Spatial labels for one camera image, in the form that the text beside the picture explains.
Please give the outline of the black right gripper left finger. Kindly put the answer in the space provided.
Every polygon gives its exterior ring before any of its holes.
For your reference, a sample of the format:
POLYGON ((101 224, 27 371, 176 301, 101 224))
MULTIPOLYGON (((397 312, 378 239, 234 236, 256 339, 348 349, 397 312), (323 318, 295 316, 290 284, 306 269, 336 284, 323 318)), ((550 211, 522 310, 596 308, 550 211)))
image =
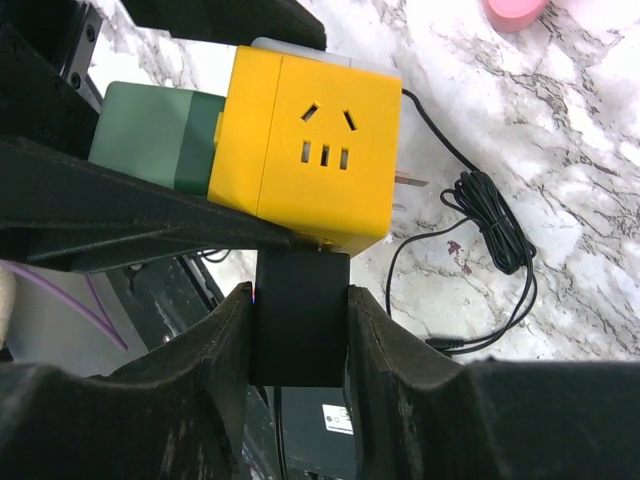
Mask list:
POLYGON ((252 288, 109 376, 1 367, 5 479, 234 479, 242 459, 252 288))

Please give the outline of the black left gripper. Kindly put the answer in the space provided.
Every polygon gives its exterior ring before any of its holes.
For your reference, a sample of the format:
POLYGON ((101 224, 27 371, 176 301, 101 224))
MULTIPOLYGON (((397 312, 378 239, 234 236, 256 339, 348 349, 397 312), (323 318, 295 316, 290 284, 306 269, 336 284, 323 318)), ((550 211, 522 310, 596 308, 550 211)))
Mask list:
POLYGON ((97 273, 208 249, 288 249, 290 230, 70 155, 89 153, 102 25, 85 1, 1 3, 1 257, 97 273), (42 145, 62 151, 58 152, 42 145))

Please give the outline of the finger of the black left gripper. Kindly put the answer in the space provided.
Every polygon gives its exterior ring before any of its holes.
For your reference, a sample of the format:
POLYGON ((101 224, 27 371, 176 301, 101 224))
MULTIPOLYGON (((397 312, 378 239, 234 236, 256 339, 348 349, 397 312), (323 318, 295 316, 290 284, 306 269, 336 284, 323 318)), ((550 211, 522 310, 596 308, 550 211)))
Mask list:
POLYGON ((259 37, 324 50, 324 25, 290 0, 125 0, 133 22, 174 38, 249 45, 259 37))

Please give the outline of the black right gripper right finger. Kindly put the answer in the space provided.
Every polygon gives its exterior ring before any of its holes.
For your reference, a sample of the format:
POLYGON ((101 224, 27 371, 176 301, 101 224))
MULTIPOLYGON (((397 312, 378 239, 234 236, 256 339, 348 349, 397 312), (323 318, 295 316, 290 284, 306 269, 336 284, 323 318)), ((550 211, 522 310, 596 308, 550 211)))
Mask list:
POLYGON ((459 364, 349 290, 361 479, 635 479, 635 362, 459 364))

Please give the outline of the yellow plug adapter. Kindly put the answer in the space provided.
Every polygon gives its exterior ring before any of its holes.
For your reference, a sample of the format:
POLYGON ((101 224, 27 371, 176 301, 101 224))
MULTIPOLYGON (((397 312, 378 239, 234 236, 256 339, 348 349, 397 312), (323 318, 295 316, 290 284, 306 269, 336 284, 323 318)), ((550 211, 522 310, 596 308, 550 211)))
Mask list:
POLYGON ((391 224, 401 103, 395 74, 242 46, 207 197, 357 255, 391 224))

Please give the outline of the black adapter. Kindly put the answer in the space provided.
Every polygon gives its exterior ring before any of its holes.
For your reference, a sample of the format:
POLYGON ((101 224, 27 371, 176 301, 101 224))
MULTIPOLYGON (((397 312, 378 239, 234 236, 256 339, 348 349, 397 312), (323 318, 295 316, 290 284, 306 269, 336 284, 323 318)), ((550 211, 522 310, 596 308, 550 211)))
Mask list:
POLYGON ((343 384, 349 283, 347 254, 258 252, 251 384, 320 388, 343 384))

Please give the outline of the pink power strip socket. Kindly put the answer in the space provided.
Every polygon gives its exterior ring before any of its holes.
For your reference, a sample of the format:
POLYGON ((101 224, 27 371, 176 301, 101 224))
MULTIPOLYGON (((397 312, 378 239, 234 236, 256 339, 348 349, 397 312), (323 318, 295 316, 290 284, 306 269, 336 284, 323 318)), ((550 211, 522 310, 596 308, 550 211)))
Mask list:
POLYGON ((516 33, 531 26, 549 3, 548 0, 484 0, 491 27, 501 33, 516 33))

